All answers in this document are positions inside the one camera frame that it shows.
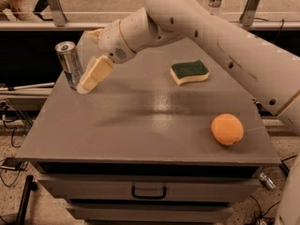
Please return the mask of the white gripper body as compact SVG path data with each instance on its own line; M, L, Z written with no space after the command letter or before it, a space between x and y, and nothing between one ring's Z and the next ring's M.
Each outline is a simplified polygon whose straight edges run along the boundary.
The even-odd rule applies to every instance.
M123 64L136 56L122 37L120 23L120 20L110 23L100 32L97 40L99 50L115 64Z

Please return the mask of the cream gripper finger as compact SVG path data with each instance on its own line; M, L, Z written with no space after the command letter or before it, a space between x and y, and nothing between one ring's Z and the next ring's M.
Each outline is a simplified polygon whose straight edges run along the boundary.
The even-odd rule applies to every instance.
M113 72L113 61L106 55L93 56L76 86L77 92L87 94Z
M88 34L94 42L98 42L98 37L100 36L102 31L103 31L103 28L99 28L99 29L96 29L93 31L89 31Z

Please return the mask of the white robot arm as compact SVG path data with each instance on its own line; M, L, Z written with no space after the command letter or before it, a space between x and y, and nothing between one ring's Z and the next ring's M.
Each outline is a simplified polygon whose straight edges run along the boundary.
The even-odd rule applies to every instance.
M91 36L102 55L89 61L77 86L82 94L106 79L115 64L189 38L271 114L300 132L299 57L209 13L197 0L146 0L145 7Z

